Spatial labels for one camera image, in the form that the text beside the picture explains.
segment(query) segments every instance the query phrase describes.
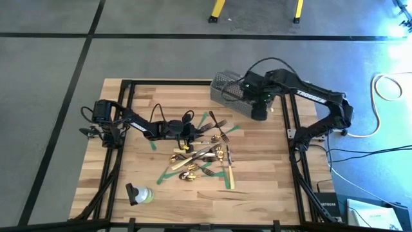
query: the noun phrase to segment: floor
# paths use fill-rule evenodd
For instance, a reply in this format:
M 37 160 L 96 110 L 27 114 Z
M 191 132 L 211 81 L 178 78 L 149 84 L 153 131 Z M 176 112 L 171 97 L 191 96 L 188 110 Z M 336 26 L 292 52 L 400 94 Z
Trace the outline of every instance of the floor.
M 99 3 L 100 18 L 95 17 Z M 211 79 L 216 72 L 243 73 L 258 59 L 280 57 L 302 79 L 346 92 L 355 108 L 350 131 L 365 134 L 376 125 L 370 104 L 373 75 L 408 71 L 404 54 L 410 54 L 412 46 L 393 37 L 403 35 L 398 24 L 404 19 L 392 0 L 305 1 L 300 24 L 292 23 L 295 1 L 228 0 L 219 23 L 208 24 L 213 4 L 213 0 L 0 1 L 0 227 L 18 223 L 48 144 L 52 150 L 53 131 L 58 139 L 29 223 L 67 219 L 87 143 L 78 131 L 88 125 L 79 109 L 98 99 L 105 78 Z M 91 27 L 93 19 L 100 19 L 96 28 Z M 111 35 L 92 39 L 93 34 Z M 113 34 L 140 35 L 122 39 Z M 200 34 L 201 39 L 143 38 L 150 34 Z M 238 37 L 208 37 L 219 34 Z M 267 37 L 241 39 L 241 35 Z M 267 62 L 256 70 L 278 67 Z M 410 96 L 408 80 L 400 79 L 404 94 Z M 390 82 L 382 86 L 384 93 L 396 95 Z M 332 135 L 330 146 L 372 151 L 408 145 L 411 99 L 377 99 L 382 117 L 379 133 L 367 139 Z M 317 112 L 319 117 L 328 113 L 321 106 Z M 332 155 L 341 159 L 354 154 Z M 407 178 L 411 161 L 410 152 L 402 151 L 333 166 L 373 194 L 412 207 L 412 182 Z M 337 175 L 333 183 L 340 195 L 374 198 Z

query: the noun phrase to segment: fork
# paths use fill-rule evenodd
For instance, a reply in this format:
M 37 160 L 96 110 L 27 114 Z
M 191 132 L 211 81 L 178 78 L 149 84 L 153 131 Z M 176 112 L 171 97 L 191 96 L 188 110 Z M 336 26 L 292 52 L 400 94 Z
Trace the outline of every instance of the fork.
M 208 168 L 204 168 L 204 167 L 201 167 L 201 166 L 199 166 L 199 168 L 201 169 L 201 171 L 202 171 L 204 174 L 206 174 L 206 175 L 208 175 L 208 176 L 210 176 L 210 177 L 213 177 L 213 176 L 215 175 L 215 172 L 213 172 L 212 170 L 210 170 L 210 169 L 208 169 Z
M 216 118 L 214 117 L 213 112 L 212 112 L 212 111 L 209 111 L 209 115 L 212 117 L 214 123 L 216 123 L 216 125 L 218 126 L 218 129 L 220 130 L 220 137 L 223 139 L 223 141 L 225 141 L 226 143 L 228 143 L 230 140 L 229 140 L 229 138 L 226 136 L 225 132 L 223 132 L 223 131 L 221 130 L 221 128 L 219 127 L 218 122 L 217 122 Z
M 201 130 L 201 132 L 205 132 L 205 131 L 208 131 L 212 128 L 213 128 L 213 123 L 210 122 L 210 123 L 202 126 L 199 130 Z
M 223 121 L 218 122 L 216 125 L 213 126 L 213 128 L 220 128 L 224 125 L 226 125 L 227 121 L 224 119 Z

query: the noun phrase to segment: black metal frame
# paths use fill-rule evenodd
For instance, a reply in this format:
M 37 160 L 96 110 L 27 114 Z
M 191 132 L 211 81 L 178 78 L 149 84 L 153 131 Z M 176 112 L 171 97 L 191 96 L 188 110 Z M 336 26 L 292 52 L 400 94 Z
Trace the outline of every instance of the black metal frame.
M 156 84 L 156 85 L 204 85 L 208 86 L 211 81 L 159 81 L 159 80 L 123 80 L 120 85 L 120 92 L 118 95 L 119 104 L 123 103 L 124 95 L 126 89 L 129 88 L 129 94 L 127 96 L 126 107 L 130 108 L 133 102 L 133 96 L 135 94 L 135 88 L 139 84 Z M 292 105 L 292 112 L 294 115 L 294 123 L 296 128 L 300 127 L 299 113 L 297 111 L 297 105 L 294 94 L 290 94 L 290 102 Z M 290 129 L 290 120 L 288 115 L 288 107 L 286 104 L 286 97 L 281 97 L 281 105 L 283 109 L 283 118 L 285 122 L 285 131 L 287 137 L 287 130 Z M 115 112 L 115 120 L 120 118 L 120 112 L 117 110 Z M 290 148 L 290 139 L 288 139 L 288 147 Z M 129 222 L 110 222 L 111 215 L 113 212 L 113 205 L 115 202 L 115 194 L 117 188 L 118 174 L 120 171 L 120 166 L 123 156 L 123 145 L 117 149 L 117 156 L 115 164 L 112 170 L 109 172 L 110 160 L 113 155 L 112 149 L 107 149 L 106 157 L 104 161 L 104 167 L 102 170 L 101 180 L 99 184 L 99 190 L 93 197 L 88 206 L 85 207 L 84 211 L 74 219 L 68 220 L 67 222 L 56 222 L 48 224 L 38 224 L 38 225 L 19 225 L 14 227 L 4 227 L 0 228 L 0 232 L 5 231 L 95 231 L 98 229 L 106 229 L 109 231 L 112 227 L 123 227 L 128 228 L 129 232 L 138 231 L 140 228 L 164 228 L 164 229 L 198 229 L 201 231 L 208 231 L 212 229 L 270 229 L 275 232 L 280 232 L 281 229 L 288 230 L 304 230 L 304 231 L 387 231 L 374 228 L 365 227 L 353 227 L 344 224 L 331 224 L 331 223 L 319 223 L 317 222 L 317 215 L 314 207 L 310 204 L 310 212 L 312 222 L 307 222 L 304 215 L 304 206 L 301 193 L 301 185 L 297 180 L 298 173 L 291 163 L 292 175 L 294 179 L 295 197 L 297 202 L 297 210 L 299 214 L 300 225 L 296 226 L 281 226 L 278 220 L 274 220 L 272 225 L 242 225 L 242 224 L 163 224 L 163 223 L 138 223 L 135 218 L 130 218 Z M 306 159 L 306 153 L 303 151 L 301 155 L 301 164 L 303 168 L 304 179 L 310 185 L 310 174 L 308 170 L 308 163 Z M 100 218 L 100 210 L 102 206 L 102 196 L 110 186 L 108 206 L 106 209 L 105 217 Z M 88 220 L 91 213 L 93 213 L 93 218 Z

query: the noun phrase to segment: yellow barrier leg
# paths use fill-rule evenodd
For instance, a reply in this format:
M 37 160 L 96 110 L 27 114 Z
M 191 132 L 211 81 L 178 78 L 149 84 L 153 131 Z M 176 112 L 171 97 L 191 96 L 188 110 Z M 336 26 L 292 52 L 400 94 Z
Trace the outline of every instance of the yellow barrier leg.
M 214 4 L 214 8 L 212 11 L 212 15 L 209 17 L 209 23 L 217 23 L 218 18 L 221 12 L 221 9 L 223 9 L 223 5 L 225 4 L 226 0 L 216 0 L 216 3 Z
M 294 18 L 294 23 L 299 23 L 301 20 L 301 13 L 303 7 L 303 0 L 297 0 L 296 14 Z

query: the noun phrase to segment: bottle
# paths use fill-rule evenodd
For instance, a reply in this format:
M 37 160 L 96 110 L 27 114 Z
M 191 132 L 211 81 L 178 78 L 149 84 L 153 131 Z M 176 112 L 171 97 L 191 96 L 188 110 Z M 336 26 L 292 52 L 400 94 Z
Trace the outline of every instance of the bottle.
M 151 188 L 144 186 L 133 187 L 131 183 L 126 184 L 126 191 L 131 206 L 150 203 L 155 197 Z

